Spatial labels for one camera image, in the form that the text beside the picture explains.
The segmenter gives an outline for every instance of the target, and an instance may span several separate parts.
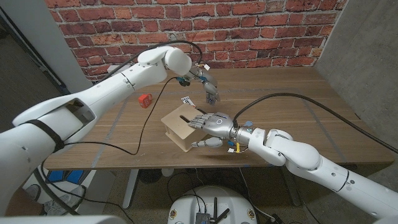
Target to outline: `black strap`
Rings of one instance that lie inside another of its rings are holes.
[[[55,142],[55,149],[53,152],[57,152],[58,150],[63,149],[65,147],[65,144],[63,143],[61,137],[45,123],[43,123],[37,119],[26,121],[25,123],[36,125],[38,128],[43,130],[45,133],[47,133],[53,139],[53,141]]]

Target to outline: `wooden box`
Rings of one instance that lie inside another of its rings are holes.
[[[200,129],[189,127],[188,123],[181,116],[192,120],[196,115],[200,114],[202,114],[200,111],[188,103],[184,103],[161,119],[166,127],[167,137],[175,142],[184,152],[188,152],[192,148],[191,143],[202,140],[206,136],[206,133]]]

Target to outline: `red object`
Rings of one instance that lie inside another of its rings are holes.
[[[152,102],[152,94],[149,93],[141,95],[138,98],[138,102],[143,108],[147,108]]]

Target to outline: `robotic arm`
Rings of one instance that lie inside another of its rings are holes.
[[[232,119],[223,113],[199,115],[188,125],[214,136],[192,143],[194,147],[218,147],[225,139],[236,141],[268,163],[286,165],[291,173],[334,191],[374,218],[388,223],[392,217],[398,217],[397,192],[335,164],[313,146],[293,141],[284,131],[272,129],[266,136],[261,128],[235,128]]]
[[[199,80],[206,100],[220,100],[217,81],[191,58],[174,47],[158,47],[138,56],[138,63],[79,93],[39,103],[17,116],[15,128],[0,134],[0,215],[6,211],[15,190],[49,155],[61,154],[84,138],[102,115],[136,90],[166,79],[165,67],[184,83]]]

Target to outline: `silver robotic hand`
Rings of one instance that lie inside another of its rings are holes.
[[[196,116],[188,123],[193,128],[200,128],[207,134],[214,137],[204,141],[192,143],[193,147],[220,147],[224,139],[229,139],[229,134],[233,129],[232,119],[224,113],[208,113]]]

